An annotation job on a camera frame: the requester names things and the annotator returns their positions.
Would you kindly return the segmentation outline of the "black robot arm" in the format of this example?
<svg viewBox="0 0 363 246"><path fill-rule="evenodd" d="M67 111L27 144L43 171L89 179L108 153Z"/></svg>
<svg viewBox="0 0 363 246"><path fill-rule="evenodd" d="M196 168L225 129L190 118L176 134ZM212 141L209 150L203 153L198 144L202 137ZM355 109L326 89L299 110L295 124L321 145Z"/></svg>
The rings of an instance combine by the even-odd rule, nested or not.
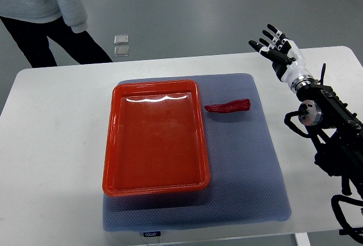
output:
<svg viewBox="0 0 363 246"><path fill-rule="evenodd" d="M341 177L341 194L331 198L340 234L362 243L362 228L352 227L340 203L362 206L351 198L351 185L362 195L362 122L347 109L332 87L314 79L306 69L291 68L281 78L301 102L297 111L287 113L284 123L298 135L309 138L316 149L314 163L329 176Z"/></svg>

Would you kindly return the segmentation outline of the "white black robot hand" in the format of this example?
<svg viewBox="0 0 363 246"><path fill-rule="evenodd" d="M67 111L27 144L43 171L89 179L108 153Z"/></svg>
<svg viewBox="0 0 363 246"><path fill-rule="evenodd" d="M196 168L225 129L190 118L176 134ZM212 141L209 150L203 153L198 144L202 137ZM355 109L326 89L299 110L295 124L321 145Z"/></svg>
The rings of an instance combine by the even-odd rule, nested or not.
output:
<svg viewBox="0 0 363 246"><path fill-rule="evenodd" d="M306 61L295 42L275 26L268 24L263 30L265 38L250 40L248 44L261 56L272 61L273 70L281 82L287 83L293 90L304 80L313 81L306 69Z"/></svg>

